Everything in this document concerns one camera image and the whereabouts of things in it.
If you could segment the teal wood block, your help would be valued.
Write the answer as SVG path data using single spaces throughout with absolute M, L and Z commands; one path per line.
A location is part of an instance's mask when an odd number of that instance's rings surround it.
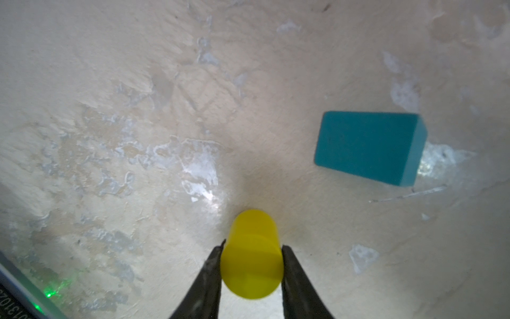
M 428 137 L 418 114 L 325 112 L 314 163 L 393 186 L 413 186 Z

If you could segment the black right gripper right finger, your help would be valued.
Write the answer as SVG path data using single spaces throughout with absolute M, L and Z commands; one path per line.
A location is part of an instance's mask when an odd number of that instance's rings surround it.
M 284 277 L 282 297 L 284 318 L 334 319 L 308 279 L 292 248 L 282 246 Z

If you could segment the yellow wood cylinder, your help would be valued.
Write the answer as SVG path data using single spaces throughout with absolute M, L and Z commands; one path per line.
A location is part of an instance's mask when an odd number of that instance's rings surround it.
M 220 257 L 220 275 L 228 289 L 245 299 L 272 294 L 284 276 L 278 228 L 266 212 L 249 209 L 233 221 Z

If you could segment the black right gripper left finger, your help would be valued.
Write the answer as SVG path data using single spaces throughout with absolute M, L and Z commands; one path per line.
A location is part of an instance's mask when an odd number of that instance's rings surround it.
M 188 290 L 181 304 L 170 319 L 175 318 L 218 318 L 222 278 L 220 275 L 220 257 L 225 240 L 213 248 L 201 267 L 199 274 Z

